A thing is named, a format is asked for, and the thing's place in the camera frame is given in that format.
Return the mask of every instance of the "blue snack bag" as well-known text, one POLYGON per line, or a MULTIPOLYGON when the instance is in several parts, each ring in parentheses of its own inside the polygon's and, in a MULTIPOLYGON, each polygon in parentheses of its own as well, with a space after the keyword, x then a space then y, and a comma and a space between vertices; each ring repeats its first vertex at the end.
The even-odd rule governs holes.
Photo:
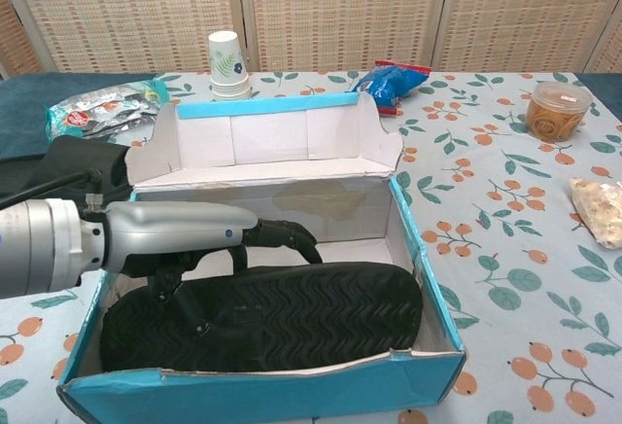
POLYGON ((396 116, 399 101, 425 82, 430 72, 429 67, 376 61, 376 67, 363 76, 352 91, 366 89, 373 96, 381 115, 396 116))

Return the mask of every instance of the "wrapped snack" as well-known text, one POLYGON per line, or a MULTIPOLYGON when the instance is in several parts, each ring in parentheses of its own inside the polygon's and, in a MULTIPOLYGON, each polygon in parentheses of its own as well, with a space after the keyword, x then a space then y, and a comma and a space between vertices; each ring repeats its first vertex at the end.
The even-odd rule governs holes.
POLYGON ((570 179, 572 203, 597 242, 608 249, 622 248, 622 184, 600 184, 570 179))
POLYGON ((360 79, 352 91, 366 89, 373 96, 381 115, 396 116, 399 101, 425 82, 430 72, 429 67, 376 61, 376 67, 360 79))
POLYGON ((162 81, 142 81, 74 95, 48 109, 48 139, 73 135, 108 140, 122 130, 156 120, 168 101, 162 81))

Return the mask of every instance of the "tablecloth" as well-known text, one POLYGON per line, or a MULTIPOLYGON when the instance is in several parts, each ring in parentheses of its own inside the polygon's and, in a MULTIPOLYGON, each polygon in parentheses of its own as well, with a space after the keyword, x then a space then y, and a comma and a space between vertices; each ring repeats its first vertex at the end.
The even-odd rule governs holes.
MULTIPOLYGON (((254 73, 251 81, 254 96, 316 95, 344 91, 362 74, 254 73)), ((159 78, 175 102, 211 99, 205 73, 159 78)), ((397 177, 468 357, 439 406, 316 422, 620 419, 622 252, 599 246, 580 222, 569 178, 622 178, 622 124, 595 98, 570 141, 539 142, 523 120, 530 92, 549 80, 580 85, 568 73, 433 73, 400 116, 382 120, 403 136, 397 177)), ((118 141, 140 146, 150 134, 118 141)), ((54 386, 98 276, 0 301, 0 423, 79 422, 54 386)))

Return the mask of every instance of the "paper cup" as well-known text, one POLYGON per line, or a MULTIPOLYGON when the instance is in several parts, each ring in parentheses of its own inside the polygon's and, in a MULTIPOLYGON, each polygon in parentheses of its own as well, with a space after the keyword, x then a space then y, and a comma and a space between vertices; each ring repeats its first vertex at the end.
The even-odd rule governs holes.
POLYGON ((212 89, 212 96, 217 101, 244 100, 246 98, 250 98, 252 92, 253 92, 253 89, 250 87, 248 87, 246 90, 242 91, 241 93, 237 93, 234 95, 219 94, 217 91, 214 91, 212 89))
POLYGON ((213 82, 231 86, 248 79, 237 33, 222 30, 210 34, 208 40, 213 82))
POLYGON ((234 84, 221 84, 215 81, 214 77, 212 77, 212 87, 217 88, 218 90, 235 90, 235 89, 240 89, 240 88, 246 89, 248 85, 249 85, 248 74, 243 80, 241 80, 240 82, 234 83, 234 84))

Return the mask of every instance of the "white cardboard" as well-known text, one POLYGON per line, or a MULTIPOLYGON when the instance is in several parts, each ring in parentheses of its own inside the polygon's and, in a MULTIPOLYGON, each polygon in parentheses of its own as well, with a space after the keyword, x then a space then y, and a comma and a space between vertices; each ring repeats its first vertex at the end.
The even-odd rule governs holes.
POLYGON ((152 140, 130 148, 125 162, 130 184, 148 192, 388 177, 401 147, 401 136, 384 130, 373 98, 361 92, 355 105, 191 120, 180 120, 168 103, 152 140))

